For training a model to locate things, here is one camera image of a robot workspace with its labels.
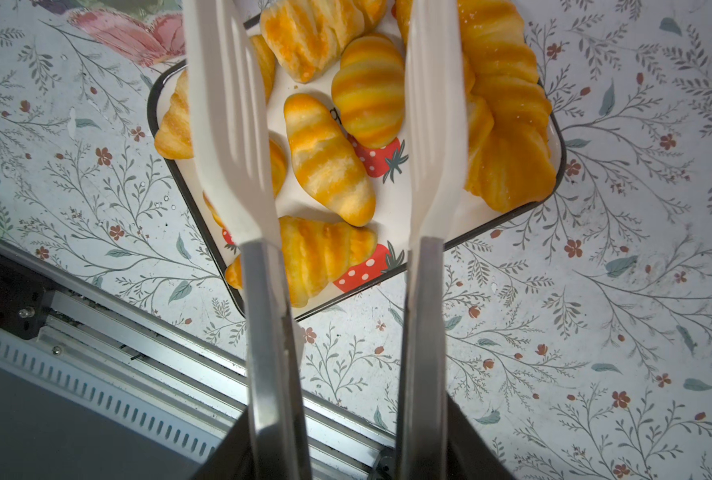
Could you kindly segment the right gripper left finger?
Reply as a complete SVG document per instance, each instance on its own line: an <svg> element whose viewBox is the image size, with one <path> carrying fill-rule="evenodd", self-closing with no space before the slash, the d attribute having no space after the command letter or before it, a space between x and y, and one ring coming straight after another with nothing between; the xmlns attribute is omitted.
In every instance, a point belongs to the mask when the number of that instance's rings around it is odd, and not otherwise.
<svg viewBox="0 0 712 480"><path fill-rule="evenodd" d="M191 478L193 480L254 479L254 459L247 410L242 413L222 443Z"/></svg>

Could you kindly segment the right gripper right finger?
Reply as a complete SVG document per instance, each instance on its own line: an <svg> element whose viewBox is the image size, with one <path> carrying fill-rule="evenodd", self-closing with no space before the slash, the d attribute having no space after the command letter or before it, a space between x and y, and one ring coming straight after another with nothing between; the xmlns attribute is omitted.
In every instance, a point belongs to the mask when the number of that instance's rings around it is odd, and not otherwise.
<svg viewBox="0 0 712 480"><path fill-rule="evenodd" d="M448 478L514 480L513 474L489 449L450 395L447 395L447 410Z"/></svg>

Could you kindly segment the white floral paper bag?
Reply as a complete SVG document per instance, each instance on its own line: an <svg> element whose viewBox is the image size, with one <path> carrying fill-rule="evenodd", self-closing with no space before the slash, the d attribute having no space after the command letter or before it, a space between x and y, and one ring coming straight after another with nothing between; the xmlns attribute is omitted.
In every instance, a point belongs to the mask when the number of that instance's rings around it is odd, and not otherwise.
<svg viewBox="0 0 712 480"><path fill-rule="evenodd" d="M180 1L34 1L126 59L152 66L185 54Z"/></svg>

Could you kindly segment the striped fake roll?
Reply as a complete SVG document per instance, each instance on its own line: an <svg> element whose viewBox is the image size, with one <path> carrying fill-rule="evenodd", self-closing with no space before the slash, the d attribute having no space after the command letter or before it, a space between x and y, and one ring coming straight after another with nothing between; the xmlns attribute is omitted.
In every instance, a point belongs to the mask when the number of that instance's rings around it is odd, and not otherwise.
<svg viewBox="0 0 712 480"><path fill-rule="evenodd" d="M294 174L317 202L345 222L363 227L376 211L376 193L366 169L330 110L299 93L284 104Z"/></svg>

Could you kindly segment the striped fake bun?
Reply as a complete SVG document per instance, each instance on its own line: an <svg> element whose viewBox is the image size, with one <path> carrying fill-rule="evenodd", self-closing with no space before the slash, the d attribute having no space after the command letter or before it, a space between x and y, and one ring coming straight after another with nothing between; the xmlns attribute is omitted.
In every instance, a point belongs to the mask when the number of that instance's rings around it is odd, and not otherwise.
<svg viewBox="0 0 712 480"><path fill-rule="evenodd" d="M405 65L393 41L380 33L353 40L333 78L331 96L345 130L363 146L391 143L405 118Z"/></svg>

